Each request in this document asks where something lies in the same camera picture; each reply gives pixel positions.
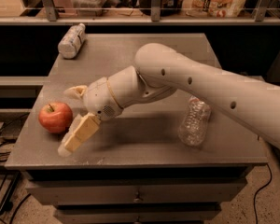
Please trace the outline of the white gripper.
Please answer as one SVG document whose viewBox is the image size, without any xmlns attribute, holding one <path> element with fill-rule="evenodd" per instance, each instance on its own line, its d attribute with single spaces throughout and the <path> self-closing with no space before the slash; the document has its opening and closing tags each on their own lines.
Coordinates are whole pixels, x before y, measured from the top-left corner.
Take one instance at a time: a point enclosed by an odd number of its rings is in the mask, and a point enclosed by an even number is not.
<svg viewBox="0 0 280 224">
<path fill-rule="evenodd" d="M 58 154 L 68 157 L 99 130 L 101 120 L 112 119 L 120 115 L 123 109 L 116 102 L 106 77 L 93 82 L 88 88 L 79 85 L 65 90 L 63 94 L 72 99 L 83 98 L 84 106 L 90 112 L 74 118 L 58 147 Z"/>
</svg>

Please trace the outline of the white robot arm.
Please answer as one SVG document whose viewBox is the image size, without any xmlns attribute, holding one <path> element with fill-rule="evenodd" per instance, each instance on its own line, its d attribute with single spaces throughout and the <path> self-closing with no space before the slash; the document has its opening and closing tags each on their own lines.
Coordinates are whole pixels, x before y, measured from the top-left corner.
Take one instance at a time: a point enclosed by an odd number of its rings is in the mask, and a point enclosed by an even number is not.
<svg viewBox="0 0 280 224">
<path fill-rule="evenodd" d="M 280 149 L 280 87 L 198 63 L 158 43 L 141 47 L 134 65 L 89 86 L 67 89 L 83 102 L 85 116 L 74 118 L 58 148 L 71 155 L 99 129 L 101 121 L 126 107 L 158 101 L 182 90 L 190 93 Z"/>
</svg>

